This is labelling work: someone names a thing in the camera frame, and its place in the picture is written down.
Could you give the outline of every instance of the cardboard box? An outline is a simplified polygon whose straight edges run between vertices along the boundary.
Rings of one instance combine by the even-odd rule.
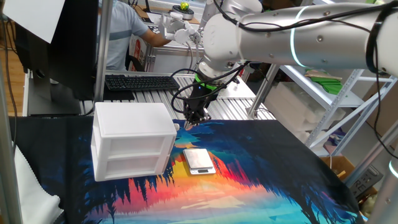
[[[373,95],[377,94],[377,86],[374,84],[368,93],[365,95],[363,100],[368,100]],[[381,111],[379,116],[379,121],[377,122],[377,132],[383,136],[391,128],[391,126],[398,120],[398,85],[394,85],[390,92],[381,101]],[[368,120],[368,124],[373,128],[374,122],[376,120],[377,109],[373,111]],[[396,147],[398,140],[391,143],[392,147]]]
[[[321,157],[320,158],[323,162],[325,162],[328,166],[330,166],[330,158],[329,157]],[[345,156],[334,156],[331,158],[331,169],[340,174],[341,172],[345,171],[346,174],[340,177],[340,180],[344,180],[347,178],[355,169],[355,166],[345,157]],[[363,196],[374,195],[377,194],[377,190],[372,187],[367,190]]]
[[[130,38],[130,52],[129,55],[138,59],[139,63],[145,68],[145,59],[146,59],[146,52],[147,52],[147,43],[140,37],[132,35]],[[130,62],[129,71],[136,72],[136,68]]]

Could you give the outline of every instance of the black keyboard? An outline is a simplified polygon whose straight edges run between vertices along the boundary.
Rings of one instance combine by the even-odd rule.
[[[106,86],[111,91],[121,90],[178,90],[180,85],[170,77],[125,77],[124,75],[106,75]]]

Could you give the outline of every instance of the yellow ball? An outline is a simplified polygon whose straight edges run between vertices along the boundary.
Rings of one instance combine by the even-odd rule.
[[[180,6],[182,10],[189,9],[189,4],[187,2],[181,2]]]

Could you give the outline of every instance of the white box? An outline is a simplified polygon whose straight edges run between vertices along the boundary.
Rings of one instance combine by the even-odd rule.
[[[280,82],[276,88],[279,96],[285,98],[289,105],[294,108],[295,114],[302,114],[310,123],[318,123],[326,112],[321,104],[306,93],[297,83]],[[338,108],[331,117],[332,121],[344,118],[345,111]]]
[[[274,87],[266,98],[265,106],[274,114],[275,118],[292,133],[312,131],[318,126],[318,123],[309,122],[305,119],[303,114],[297,112],[285,98],[280,96]],[[328,129],[332,122],[333,120],[330,120],[324,125],[324,128]]]
[[[163,174],[177,136],[163,103],[96,103],[95,181]]]

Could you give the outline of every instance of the gray shirt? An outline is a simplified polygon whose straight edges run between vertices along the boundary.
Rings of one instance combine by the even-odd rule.
[[[106,69],[126,71],[124,63],[131,35],[142,36],[148,27],[129,5],[117,2],[112,10]]]

